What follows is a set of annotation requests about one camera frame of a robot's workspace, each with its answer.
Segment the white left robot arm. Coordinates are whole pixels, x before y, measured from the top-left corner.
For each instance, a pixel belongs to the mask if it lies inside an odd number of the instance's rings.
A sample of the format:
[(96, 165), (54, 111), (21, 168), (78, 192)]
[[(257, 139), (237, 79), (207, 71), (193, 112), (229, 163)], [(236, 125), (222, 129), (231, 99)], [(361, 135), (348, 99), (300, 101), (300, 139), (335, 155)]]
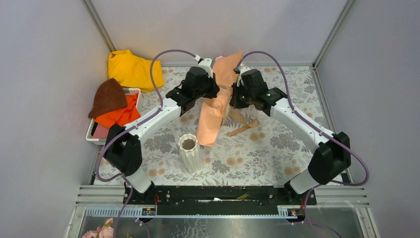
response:
[(210, 66), (194, 66), (181, 84), (170, 90), (162, 104), (124, 126), (113, 125), (108, 132), (104, 158), (125, 177), (135, 189), (135, 198), (143, 204), (152, 201), (153, 183), (142, 164), (142, 142), (162, 126), (184, 115), (201, 98), (214, 98), (219, 92), (215, 74)]

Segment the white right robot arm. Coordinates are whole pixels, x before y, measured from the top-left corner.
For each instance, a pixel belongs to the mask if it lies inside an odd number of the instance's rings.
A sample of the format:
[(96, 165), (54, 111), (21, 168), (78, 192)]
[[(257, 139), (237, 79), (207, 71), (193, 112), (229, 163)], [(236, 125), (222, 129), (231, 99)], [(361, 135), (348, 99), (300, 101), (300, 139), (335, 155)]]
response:
[(307, 169), (285, 183), (284, 198), (288, 203), (297, 204), (309, 189), (328, 184), (351, 165), (350, 153), (337, 144), (349, 146), (347, 134), (336, 134), (313, 121), (289, 102), (286, 93), (276, 87), (269, 89), (259, 70), (242, 66), (236, 73), (239, 78), (232, 84), (230, 106), (254, 106), (284, 124), (313, 154)]

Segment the tan satin ribbon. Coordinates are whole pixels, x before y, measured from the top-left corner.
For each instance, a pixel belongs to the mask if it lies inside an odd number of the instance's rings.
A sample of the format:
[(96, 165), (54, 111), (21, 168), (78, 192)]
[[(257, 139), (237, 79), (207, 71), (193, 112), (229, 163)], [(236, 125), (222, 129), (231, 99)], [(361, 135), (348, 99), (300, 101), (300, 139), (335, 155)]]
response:
[(258, 119), (255, 119), (253, 121), (246, 121), (245, 118), (240, 115), (238, 112), (230, 111), (228, 114), (231, 118), (235, 119), (236, 121), (240, 122), (242, 126), (234, 131), (228, 132), (227, 136), (235, 136), (237, 134), (240, 134), (250, 128), (258, 127), (260, 124), (260, 121)]

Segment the flower bouquet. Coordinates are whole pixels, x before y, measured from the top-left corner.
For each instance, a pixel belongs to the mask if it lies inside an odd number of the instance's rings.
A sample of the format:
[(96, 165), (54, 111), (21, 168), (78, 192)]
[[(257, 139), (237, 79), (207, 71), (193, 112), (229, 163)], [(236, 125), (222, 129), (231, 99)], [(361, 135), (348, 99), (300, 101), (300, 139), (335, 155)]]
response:
[(228, 103), (232, 96), (232, 84), (237, 82), (237, 67), (243, 52), (217, 59), (213, 66), (216, 84), (220, 87), (217, 96), (204, 99), (200, 111), (196, 138), (202, 146), (214, 146), (222, 123), (227, 115)]

